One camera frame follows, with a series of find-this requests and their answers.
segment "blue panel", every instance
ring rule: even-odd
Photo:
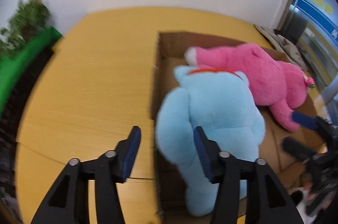
[[[311,5],[305,0],[298,0],[297,8],[310,16],[317,24],[319,24],[327,33],[332,36],[332,39],[338,41],[338,35],[333,36],[332,33],[338,33],[338,28],[336,28],[332,22],[323,15],[316,7]]]

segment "blue gripper pad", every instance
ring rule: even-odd
[[[292,114],[292,120],[309,130],[316,130],[318,128],[316,118],[309,117],[297,111]]]
[[[215,141],[207,139],[202,127],[194,130],[194,142],[204,175],[210,182],[215,178],[220,148]]]
[[[128,139],[120,141],[115,148],[117,160],[119,161],[119,176],[122,183],[125,182],[131,174],[140,143],[141,129],[138,126],[133,126]]]

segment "gray cloth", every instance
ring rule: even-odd
[[[298,48],[288,39],[281,35],[276,35],[273,29],[266,27],[256,26],[255,28],[268,39],[268,42],[279,52],[283,52],[288,57],[290,63],[300,67],[302,70],[307,71],[308,67],[300,56]]]

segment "plush toy ear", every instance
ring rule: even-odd
[[[174,68],[174,76],[178,83],[182,82],[182,79],[193,69],[196,69],[194,66],[177,66]]]
[[[249,80],[243,72],[235,72],[235,74],[237,74],[244,81],[244,83],[249,86]]]

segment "yellow table surface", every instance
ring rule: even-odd
[[[133,125],[141,127],[142,140],[134,179],[119,186],[121,205],[127,224],[157,221],[152,68],[158,31],[182,30],[270,47],[252,24],[197,10],[142,7],[84,17],[56,45],[20,124],[16,183],[25,223],[69,159],[97,158]]]

